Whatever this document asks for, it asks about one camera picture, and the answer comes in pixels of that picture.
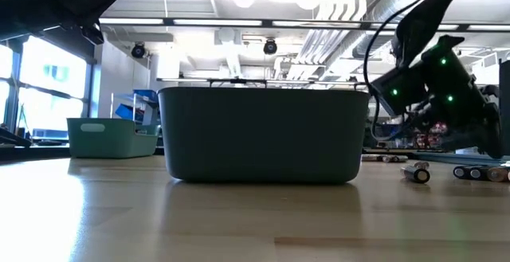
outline black cable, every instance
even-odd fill
[[[386,19],[384,21],[384,23],[381,24],[381,26],[377,29],[377,31],[375,31],[375,34],[374,36],[372,37],[372,39],[370,40],[370,42],[368,43],[368,46],[367,46],[367,51],[365,52],[365,57],[363,59],[363,79],[365,80],[365,84],[367,85],[368,87],[368,92],[374,97],[375,99],[375,114],[374,114],[374,119],[372,120],[372,127],[371,127],[371,134],[372,134],[372,137],[374,137],[374,139],[376,140],[380,140],[380,141],[385,141],[385,140],[391,140],[391,139],[394,139],[397,135],[400,135],[400,133],[405,129],[407,128],[408,126],[410,126],[412,124],[412,120],[407,124],[407,126],[404,125],[404,122],[402,122],[402,126],[400,127],[400,129],[393,135],[390,135],[388,137],[384,137],[384,138],[380,138],[378,137],[377,135],[375,135],[375,122],[377,122],[377,120],[379,119],[379,95],[377,94],[377,92],[374,92],[374,87],[372,86],[371,82],[368,80],[368,59],[370,57],[370,51],[372,49],[372,45],[374,45],[375,43],[375,39],[377,39],[377,36],[381,33],[381,31],[383,31],[384,27],[392,22],[398,15],[406,12],[409,8],[417,5],[421,0],[415,0],[414,2],[410,3],[408,6],[405,6],[403,7],[402,9],[400,9],[399,11],[395,12],[393,15],[389,16],[388,19]]]

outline bin handle cutout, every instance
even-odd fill
[[[103,132],[105,128],[102,123],[83,123],[80,126],[80,129],[86,132]]]

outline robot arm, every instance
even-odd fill
[[[407,114],[402,128],[429,130],[445,123],[446,149],[479,147],[500,158],[500,116],[488,93],[475,85],[452,48],[462,37],[443,36],[421,60],[410,66],[441,24],[452,0],[423,0],[398,24],[392,41],[396,67],[371,82],[371,91],[390,115]],[[406,109],[418,105],[413,111]]]
[[[409,66],[434,37],[453,0],[423,0],[398,24],[391,42],[397,65]]]
[[[104,42],[99,16],[115,0],[0,0],[0,41],[46,29],[79,28],[94,45]]]

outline security camera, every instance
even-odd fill
[[[274,39],[268,39],[264,44],[264,54],[273,55],[278,50],[277,43]]]
[[[146,53],[147,51],[145,50],[145,43],[143,42],[136,42],[135,47],[133,47],[133,50],[131,50],[131,55],[137,59],[143,58]]]

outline glass window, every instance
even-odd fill
[[[0,45],[0,77],[9,78],[13,72],[13,51]]]
[[[83,103],[34,89],[20,88],[18,125],[34,139],[67,139],[67,118],[80,118]]]
[[[39,38],[23,45],[20,81],[83,98],[87,63]]]
[[[4,123],[6,117],[6,104],[9,97],[9,84],[0,81],[0,123]]]

